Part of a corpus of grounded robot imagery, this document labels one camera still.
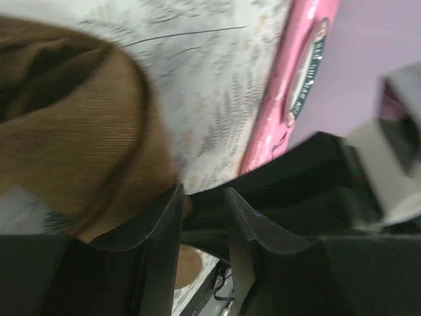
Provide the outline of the brown cloth napkin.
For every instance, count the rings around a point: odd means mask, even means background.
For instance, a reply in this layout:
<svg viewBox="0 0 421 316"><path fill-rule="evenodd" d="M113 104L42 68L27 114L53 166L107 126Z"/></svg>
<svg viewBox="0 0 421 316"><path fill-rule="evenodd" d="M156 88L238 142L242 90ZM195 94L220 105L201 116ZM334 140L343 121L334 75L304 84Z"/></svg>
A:
<svg viewBox="0 0 421 316"><path fill-rule="evenodd" d="M112 43L1 17L1 187L90 242L140 214L178 171L145 71Z"/></svg>

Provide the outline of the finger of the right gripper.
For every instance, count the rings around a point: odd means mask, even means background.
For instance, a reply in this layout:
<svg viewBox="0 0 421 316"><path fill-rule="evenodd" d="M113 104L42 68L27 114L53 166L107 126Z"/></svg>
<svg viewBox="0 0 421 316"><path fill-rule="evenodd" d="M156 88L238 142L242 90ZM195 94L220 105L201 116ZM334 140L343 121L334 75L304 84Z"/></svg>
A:
<svg viewBox="0 0 421 316"><path fill-rule="evenodd" d="M343 139L317 132L261 167L210 190L190 196L193 212L188 224L218 223L222 220L224 191L233 188L258 207L270 198L288 205L337 187L352 188L355 175Z"/></svg>
<svg viewBox="0 0 421 316"><path fill-rule="evenodd" d="M238 192L240 202L288 231L304 237L352 230L377 230L382 219L370 196L337 187L301 201L287 200L275 190ZM193 213L182 228L181 241L221 260L227 260L226 209L223 189L191 196Z"/></svg>

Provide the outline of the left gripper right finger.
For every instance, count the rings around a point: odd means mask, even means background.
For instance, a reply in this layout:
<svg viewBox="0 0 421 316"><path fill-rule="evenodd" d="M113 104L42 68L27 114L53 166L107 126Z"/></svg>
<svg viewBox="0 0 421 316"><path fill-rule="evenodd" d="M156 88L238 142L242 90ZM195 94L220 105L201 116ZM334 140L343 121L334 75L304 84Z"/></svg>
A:
<svg viewBox="0 0 421 316"><path fill-rule="evenodd" d="M419 315L420 237L307 240L225 193L238 315Z"/></svg>

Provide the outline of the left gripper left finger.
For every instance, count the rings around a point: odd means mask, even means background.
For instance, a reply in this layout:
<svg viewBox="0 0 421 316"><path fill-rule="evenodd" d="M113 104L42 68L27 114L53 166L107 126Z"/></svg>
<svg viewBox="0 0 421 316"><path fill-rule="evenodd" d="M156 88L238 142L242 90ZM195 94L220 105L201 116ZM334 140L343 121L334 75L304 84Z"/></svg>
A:
<svg viewBox="0 0 421 316"><path fill-rule="evenodd" d="M169 315L184 192L84 243L69 235L1 237L2 315Z"/></svg>

